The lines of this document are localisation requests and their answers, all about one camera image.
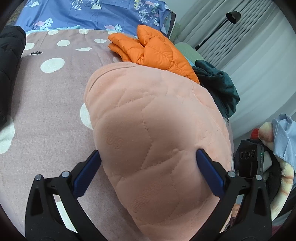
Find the red object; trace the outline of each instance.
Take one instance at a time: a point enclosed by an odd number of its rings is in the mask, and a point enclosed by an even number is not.
[[[251,133],[251,137],[250,137],[250,139],[252,139],[252,140],[258,140],[258,139],[259,139],[258,131],[259,131],[259,129],[258,129],[258,128],[255,128],[255,129],[252,131],[252,133]]]

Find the curtain fold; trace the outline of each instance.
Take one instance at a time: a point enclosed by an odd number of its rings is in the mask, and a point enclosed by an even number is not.
[[[236,86],[241,100],[230,121],[239,139],[280,113],[295,113],[296,34],[271,0],[198,0],[181,19],[179,40],[195,47],[233,10],[239,22],[225,24],[199,53]]]

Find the white polka dot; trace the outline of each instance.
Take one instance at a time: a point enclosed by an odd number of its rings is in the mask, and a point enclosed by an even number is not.
[[[24,50],[29,50],[34,48],[35,44],[34,43],[26,43],[26,46],[24,48]]]
[[[57,45],[60,47],[65,47],[65,46],[68,46],[69,44],[70,44],[70,41],[66,39],[57,42]]]
[[[119,57],[114,57],[112,60],[113,60],[114,63],[122,62],[122,59],[119,58]]]
[[[108,34],[116,34],[116,33],[117,33],[116,31],[112,31],[112,30],[108,31]]]
[[[83,105],[80,108],[80,119],[82,121],[82,123],[93,130],[92,126],[91,126],[91,118],[89,116],[89,111],[87,110],[85,104],[83,103]]]
[[[44,73],[52,73],[60,68],[62,68],[65,64],[65,60],[62,58],[51,58],[42,63],[40,69]]]
[[[79,29],[78,32],[80,34],[88,34],[89,30],[88,29],[85,29],[85,28],[82,28],[82,29]]]
[[[102,44],[102,43],[105,43],[107,40],[106,39],[95,39],[94,41],[96,43]]]
[[[76,50],[78,50],[78,51],[89,51],[89,50],[91,50],[91,48],[81,48],[81,49],[76,49]]]
[[[59,31],[58,30],[49,30],[48,35],[54,35],[57,34]]]
[[[15,135],[15,125],[11,116],[7,116],[7,122],[0,131],[0,154],[8,151]]]

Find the pink fabric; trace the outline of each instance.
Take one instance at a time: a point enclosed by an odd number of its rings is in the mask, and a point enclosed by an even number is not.
[[[139,229],[151,241],[189,241],[219,200],[197,168],[196,150],[230,170],[229,135],[208,91],[123,62],[91,76],[84,102],[103,168]]]

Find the dark green cloth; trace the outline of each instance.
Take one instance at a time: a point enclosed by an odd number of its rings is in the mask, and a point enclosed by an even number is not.
[[[232,116],[239,102],[239,95],[229,75],[204,60],[196,60],[195,67],[192,68],[200,85],[213,97],[222,116]]]

